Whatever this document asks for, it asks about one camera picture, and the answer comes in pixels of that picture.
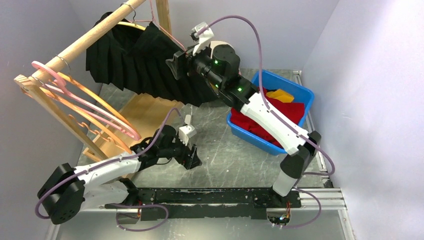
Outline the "black garment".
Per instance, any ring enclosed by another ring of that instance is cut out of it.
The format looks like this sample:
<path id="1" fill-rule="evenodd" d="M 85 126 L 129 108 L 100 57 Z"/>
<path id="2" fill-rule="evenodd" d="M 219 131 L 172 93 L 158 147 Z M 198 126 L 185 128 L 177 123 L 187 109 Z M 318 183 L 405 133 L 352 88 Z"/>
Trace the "black garment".
<path id="1" fill-rule="evenodd" d="M 117 24 L 86 49 L 85 69 L 96 83 L 138 95 L 196 107 L 217 100 L 197 73 L 174 78 L 166 60 L 178 51 L 180 47 L 152 22 L 144 30 Z"/>

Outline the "yellow hanger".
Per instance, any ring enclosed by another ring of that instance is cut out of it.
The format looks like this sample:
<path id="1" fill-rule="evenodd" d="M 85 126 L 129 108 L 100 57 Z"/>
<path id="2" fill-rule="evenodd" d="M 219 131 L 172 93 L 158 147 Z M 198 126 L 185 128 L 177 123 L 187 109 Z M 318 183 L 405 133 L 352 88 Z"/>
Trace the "yellow hanger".
<path id="1" fill-rule="evenodd" d="M 126 27 L 132 27 L 132 28 L 135 28 L 135 29 L 144 31 L 146 28 L 144 26 L 141 26 L 141 25 L 137 24 L 136 21 L 135 21 L 135 17 L 137 15 L 137 12 L 136 12 L 135 8 L 131 4 L 126 3 L 126 2 L 123 2 L 121 4 L 121 6 L 122 5 L 126 5 L 126 6 L 128 6 L 128 7 L 130 7 L 132 9 L 132 12 L 133 12 L 132 22 L 129 22 L 129 21 L 119 21 L 117 23 L 117 25 L 126 26 Z"/>

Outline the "orange wavy hanger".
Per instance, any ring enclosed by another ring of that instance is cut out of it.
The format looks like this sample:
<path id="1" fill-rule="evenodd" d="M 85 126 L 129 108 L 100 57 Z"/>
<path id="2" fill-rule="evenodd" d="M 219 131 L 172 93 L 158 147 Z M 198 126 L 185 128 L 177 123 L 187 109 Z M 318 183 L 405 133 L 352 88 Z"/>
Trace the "orange wavy hanger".
<path id="1" fill-rule="evenodd" d="M 78 121 L 76 117 L 72 114 L 68 115 L 68 118 L 72 121 L 74 121 L 79 127 L 85 128 L 88 130 L 88 132 L 93 133 L 100 139 L 110 142 L 114 144 L 118 149 L 124 151 L 124 152 L 130 152 L 130 147 L 127 143 L 124 142 L 119 136 L 118 133 L 121 133 L 123 135 L 126 135 L 119 130 L 115 129 L 114 127 L 97 120 L 90 116 L 88 112 L 92 112 L 96 115 L 100 115 L 99 112 L 96 112 L 85 105 L 69 98 L 68 96 L 58 93 L 53 90 L 45 89 L 45 85 L 41 87 L 41 92 L 48 97 L 52 98 L 53 100 L 63 104 L 64 106 L 71 109 L 74 113 L 80 115 L 84 118 L 84 121 Z"/>

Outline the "yellow skirt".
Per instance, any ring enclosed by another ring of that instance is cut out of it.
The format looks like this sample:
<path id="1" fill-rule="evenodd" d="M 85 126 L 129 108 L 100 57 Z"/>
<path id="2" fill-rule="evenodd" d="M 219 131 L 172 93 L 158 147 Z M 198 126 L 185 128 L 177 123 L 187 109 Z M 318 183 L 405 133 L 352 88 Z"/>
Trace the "yellow skirt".
<path id="1" fill-rule="evenodd" d="M 282 89 L 273 89 L 267 91 L 265 94 L 268 98 L 276 99 L 282 103 L 292 103 L 294 101 L 294 96 Z"/>

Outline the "pink plastic hanger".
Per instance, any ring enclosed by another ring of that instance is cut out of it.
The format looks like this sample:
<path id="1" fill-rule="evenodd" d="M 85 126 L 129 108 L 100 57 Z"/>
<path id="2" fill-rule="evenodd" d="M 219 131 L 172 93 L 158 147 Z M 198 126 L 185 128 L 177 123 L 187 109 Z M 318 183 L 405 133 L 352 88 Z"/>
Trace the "pink plastic hanger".
<path id="1" fill-rule="evenodd" d="M 64 94 L 65 96 L 83 104 L 84 106 L 90 108 L 91 110 L 100 113 L 100 115 L 96 115 L 93 112 L 90 112 L 90 111 L 87 112 L 91 117 L 110 125 L 116 130 L 126 134 L 133 140 L 141 139 L 141 135 L 138 133 L 137 130 L 135 130 L 135 128 L 129 123 L 129 121 L 127 121 L 118 111 L 116 111 L 101 97 L 99 97 L 97 94 L 89 90 L 87 87 L 80 84 L 79 82 L 71 78 L 69 75 L 62 74 L 61 72 L 56 72 L 39 61 L 33 61 L 31 65 L 37 70 L 46 71 L 48 74 L 50 74 L 53 77 L 52 84 L 46 83 L 44 87 L 45 89 L 48 89 L 50 91 L 53 90 L 60 94 Z M 99 106 L 69 91 L 66 88 L 67 83 L 71 83 L 75 85 L 76 87 L 78 87 L 80 90 L 82 90 L 87 95 L 89 95 L 94 100 L 96 100 L 98 103 L 100 103 L 104 108 L 100 108 Z"/>

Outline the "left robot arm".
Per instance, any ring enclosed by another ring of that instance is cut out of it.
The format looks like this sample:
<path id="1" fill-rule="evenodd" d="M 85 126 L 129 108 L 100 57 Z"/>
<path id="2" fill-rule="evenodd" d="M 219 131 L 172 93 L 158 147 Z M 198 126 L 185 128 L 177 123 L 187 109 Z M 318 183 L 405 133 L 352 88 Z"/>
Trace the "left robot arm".
<path id="1" fill-rule="evenodd" d="M 88 208 L 115 204 L 132 208 L 142 203 L 138 188 L 125 176 L 159 166 L 161 159 L 176 160 L 187 170 L 202 165 L 197 146 L 189 144 L 196 133 L 189 124 L 179 129 L 164 125 L 131 146 L 130 152 L 88 165 L 59 165 L 37 193 L 36 215 L 60 225 Z"/>

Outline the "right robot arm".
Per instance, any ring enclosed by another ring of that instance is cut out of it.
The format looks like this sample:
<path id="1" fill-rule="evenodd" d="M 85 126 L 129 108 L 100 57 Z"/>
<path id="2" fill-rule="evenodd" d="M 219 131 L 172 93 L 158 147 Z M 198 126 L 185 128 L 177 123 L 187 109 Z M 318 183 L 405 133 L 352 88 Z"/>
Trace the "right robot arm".
<path id="1" fill-rule="evenodd" d="M 214 49 L 206 47 L 199 52 L 193 48 L 177 51 L 165 63 L 176 80 L 188 74 L 200 75 L 227 106 L 259 124 L 278 141 L 286 156 L 280 163 L 280 172 L 269 199 L 275 207 L 287 203 L 289 192 L 319 150 L 321 135 L 293 123 L 267 101 L 261 87 L 241 76 L 240 57 L 230 45 L 218 45 Z"/>

